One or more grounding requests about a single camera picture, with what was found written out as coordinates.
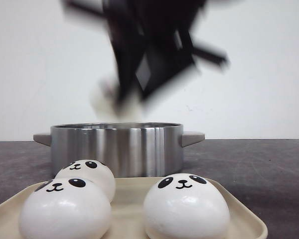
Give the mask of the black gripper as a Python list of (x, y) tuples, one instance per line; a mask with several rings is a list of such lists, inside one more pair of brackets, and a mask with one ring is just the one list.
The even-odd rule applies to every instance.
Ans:
[(107, 22), (119, 79), (114, 103), (117, 112), (134, 87), (141, 87), (136, 73), (144, 56), (149, 79), (141, 89), (142, 101), (193, 66), (193, 56), (219, 67), (228, 62), (224, 54), (192, 42), (190, 30), (205, 9), (205, 0), (103, 0), (100, 7), (82, 0), (64, 0), (62, 4), (65, 10)]

